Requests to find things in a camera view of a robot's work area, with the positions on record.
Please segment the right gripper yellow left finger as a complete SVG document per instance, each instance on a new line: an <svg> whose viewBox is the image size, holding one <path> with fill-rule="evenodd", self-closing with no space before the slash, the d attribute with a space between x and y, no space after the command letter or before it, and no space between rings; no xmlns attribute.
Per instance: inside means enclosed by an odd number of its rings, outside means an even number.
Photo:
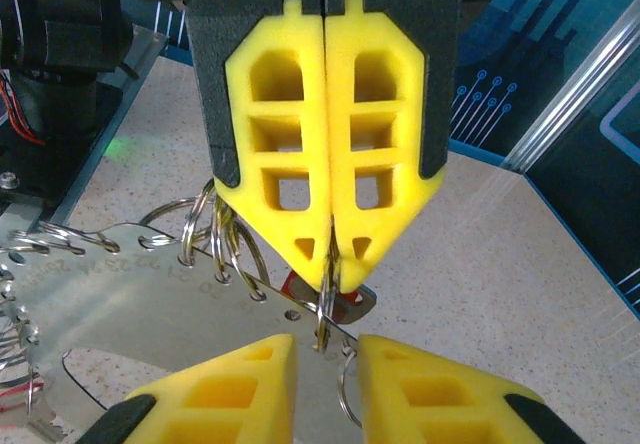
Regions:
<svg viewBox="0 0 640 444"><path fill-rule="evenodd" d="M136 389L88 441L292 443L296 392L296 339L277 334Z"/></svg>

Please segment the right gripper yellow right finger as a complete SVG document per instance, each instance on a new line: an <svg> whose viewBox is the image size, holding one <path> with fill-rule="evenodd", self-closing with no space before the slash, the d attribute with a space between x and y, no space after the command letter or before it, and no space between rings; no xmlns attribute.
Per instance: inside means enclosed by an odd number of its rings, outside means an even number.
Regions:
<svg viewBox="0 0 640 444"><path fill-rule="evenodd" d="M358 338L367 443L580 443L533 390L390 338Z"/></svg>

